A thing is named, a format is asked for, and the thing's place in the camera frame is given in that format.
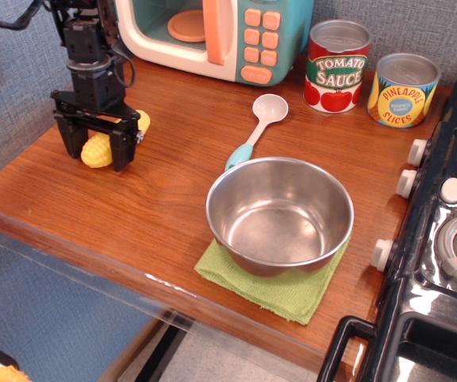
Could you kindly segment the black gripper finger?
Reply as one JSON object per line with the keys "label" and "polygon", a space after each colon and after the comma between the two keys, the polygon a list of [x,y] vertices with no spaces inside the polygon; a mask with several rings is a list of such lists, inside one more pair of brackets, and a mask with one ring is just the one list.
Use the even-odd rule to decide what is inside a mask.
{"label": "black gripper finger", "polygon": [[76,116],[55,114],[57,126],[68,154],[80,158],[84,144],[88,140],[88,128]]}
{"label": "black gripper finger", "polygon": [[112,131],[109,137],[113,169],[120,172],[135,158],[137,130]]}

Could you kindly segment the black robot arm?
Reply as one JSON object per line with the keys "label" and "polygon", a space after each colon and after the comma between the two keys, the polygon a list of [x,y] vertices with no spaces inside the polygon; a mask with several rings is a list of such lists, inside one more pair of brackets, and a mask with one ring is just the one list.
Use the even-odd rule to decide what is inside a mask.
{"label": "black robot arm", "polygon": [[143,136],[139,113],[125,103],[129,84],[123,66],[130,58],[120,48],[116,19],[106,1],[51,1],[72,90],[54,91],[54,116],[65,149],[80,157],[89,131],[108,136],[113,168],[123,170],[134,160]]}

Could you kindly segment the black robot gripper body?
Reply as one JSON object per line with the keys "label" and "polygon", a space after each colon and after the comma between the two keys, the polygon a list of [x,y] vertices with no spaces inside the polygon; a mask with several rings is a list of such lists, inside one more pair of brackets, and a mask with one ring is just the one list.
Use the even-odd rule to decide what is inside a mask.
{"label": "black robot gripper body", "polygon": [[140,116],[125,104],[126,89],[121,65],[105,67],[73,65],[71,91],[54,91],[54,113],[79,117],[89,131],[110,134],[112,131],[137,130]]}

